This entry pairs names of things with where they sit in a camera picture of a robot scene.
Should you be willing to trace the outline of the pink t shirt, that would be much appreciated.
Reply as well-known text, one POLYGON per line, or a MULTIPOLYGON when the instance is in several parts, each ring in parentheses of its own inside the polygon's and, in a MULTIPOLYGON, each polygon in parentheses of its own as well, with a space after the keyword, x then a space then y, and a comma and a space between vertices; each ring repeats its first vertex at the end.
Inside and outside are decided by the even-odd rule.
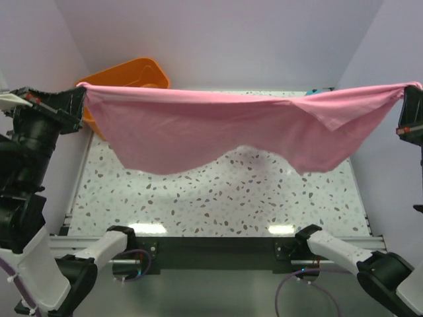
POLYGON ((300 174, 350 157, 404 96, 405 84, 281 98, 82 83, 84 105, 126 168, 177 174, 240 146, 279 155, 300 174))

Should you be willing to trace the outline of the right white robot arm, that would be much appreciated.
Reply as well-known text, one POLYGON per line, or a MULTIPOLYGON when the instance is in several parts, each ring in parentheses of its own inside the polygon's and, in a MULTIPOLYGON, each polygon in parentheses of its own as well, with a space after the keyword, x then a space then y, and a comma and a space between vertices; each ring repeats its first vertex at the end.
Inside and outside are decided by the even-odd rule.
MULTIPOLYGON (((420 147, 422 167, 422 88, 405 88, 396 134, 420 147)), ((329 259, 355 275, 362 289, 395 316, 422 316, 422 263, 413 268, 396 253, 358 248, 317 225, 300 230, 295 239, 299 258, 329 259)))

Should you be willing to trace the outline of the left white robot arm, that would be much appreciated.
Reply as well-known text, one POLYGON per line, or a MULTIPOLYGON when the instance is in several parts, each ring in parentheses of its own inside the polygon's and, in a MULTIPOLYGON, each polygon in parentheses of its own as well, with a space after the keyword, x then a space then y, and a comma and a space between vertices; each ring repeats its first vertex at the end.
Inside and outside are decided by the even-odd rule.
POLYGON ((58 93, 29 87, 1 95, 13 128, 1 137, 1 267, 21 293, 15 308, 29 316, 71 316, 112 258, 132 258, 135 232, 113 226, 83 251, 55 258, 41 196, 58 137, 81 129, 86 90, 58 93))

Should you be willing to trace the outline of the orange plastic basket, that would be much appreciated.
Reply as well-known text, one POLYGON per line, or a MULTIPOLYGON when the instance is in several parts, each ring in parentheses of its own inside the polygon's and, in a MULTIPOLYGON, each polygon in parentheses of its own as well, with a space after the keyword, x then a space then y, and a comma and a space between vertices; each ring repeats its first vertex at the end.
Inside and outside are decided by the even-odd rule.
POLYGON ((169 89, 171 82, 160 65, 151 58, 139 57, 104 69, 78 81, 90 85, 110 87, 141 87, 169 89))

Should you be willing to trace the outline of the turquoise folded t shirt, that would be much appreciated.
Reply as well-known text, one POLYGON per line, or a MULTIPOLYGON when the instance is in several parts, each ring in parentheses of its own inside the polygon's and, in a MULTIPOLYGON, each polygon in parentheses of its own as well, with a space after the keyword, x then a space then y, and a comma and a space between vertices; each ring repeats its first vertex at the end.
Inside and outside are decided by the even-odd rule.
POLYGON ((310 95, 314 95, 314 94, 320 94, 320 93, 322 93, 323 91, 321 90, 321 89, 311 89, 311 90, 308 90, 306 93, 305 93, 305 95, 306 96, 310 96, 310 95))

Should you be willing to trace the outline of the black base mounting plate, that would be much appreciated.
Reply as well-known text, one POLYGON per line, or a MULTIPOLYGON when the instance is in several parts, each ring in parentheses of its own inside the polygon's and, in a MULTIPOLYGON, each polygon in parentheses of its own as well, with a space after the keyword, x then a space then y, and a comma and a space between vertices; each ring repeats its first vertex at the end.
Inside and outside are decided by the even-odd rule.
POLYGON ((320 261, 295 238, 138 238, 145 255, 118 256, 111 262, 116 277, 132 278, 137 273, 158 275, 164 270, 264 270, 291 273, 304 267, 315 268, 320 261))

